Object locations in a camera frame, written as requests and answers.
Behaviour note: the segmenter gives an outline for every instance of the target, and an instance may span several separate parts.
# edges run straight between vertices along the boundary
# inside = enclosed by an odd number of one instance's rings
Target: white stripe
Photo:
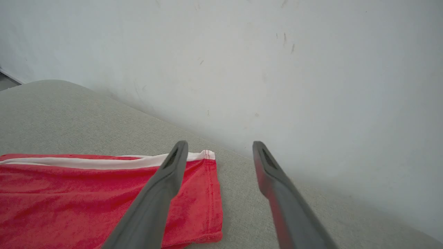
[[[129,155],[128,157],[140,157],[135,160],[109,160],[109,159],[83,159],[83,158],[63,158],[63,157],[27,157],[27,158],[13,158],[0,161],[0,164],[35,164],[47,166],[70,167],[79,169],[136,169],[144,167],[160,166],[166,159],[168,154],[158,156],[136,156]],[[196,161],[201,159],[215,160],[215,153],[210,150],[204,150],[200,153],[188,153],[186,161]]]

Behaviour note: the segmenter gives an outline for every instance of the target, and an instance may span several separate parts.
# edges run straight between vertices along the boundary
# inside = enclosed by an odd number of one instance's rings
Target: gray upholstery
[[[84,87],[56,80],[0,92],[0,153],[157,155],[178,140],[215,152],[223,239],[191,248],[278,248],[267,200],[250,159]],[[340,248],[443,248],[422,232],[348,196],[296,184]]]

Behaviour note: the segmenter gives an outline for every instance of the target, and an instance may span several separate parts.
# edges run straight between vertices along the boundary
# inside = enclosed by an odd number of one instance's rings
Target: gray fabric surface
[[[190,248],[278,248],[252,160],[84,87],[56,80],[0,92],[0,153],[157,155],[178,140],[215,152],[223,239]],[[443,248],[433,238],[347,196],[296,184],[340,248]]]

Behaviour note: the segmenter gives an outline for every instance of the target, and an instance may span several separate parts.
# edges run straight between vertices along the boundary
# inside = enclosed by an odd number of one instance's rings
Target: white wall
[[[0,67],[86,86],[443,241],[439,0],[4,0]]]

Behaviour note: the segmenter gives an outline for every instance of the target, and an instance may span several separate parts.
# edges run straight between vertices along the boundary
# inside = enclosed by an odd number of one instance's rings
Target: floor
[[[0,73],[0,91],[6,90],[8,88],[19,86],[20,84],[15,80],[9,78],[8,76]]]

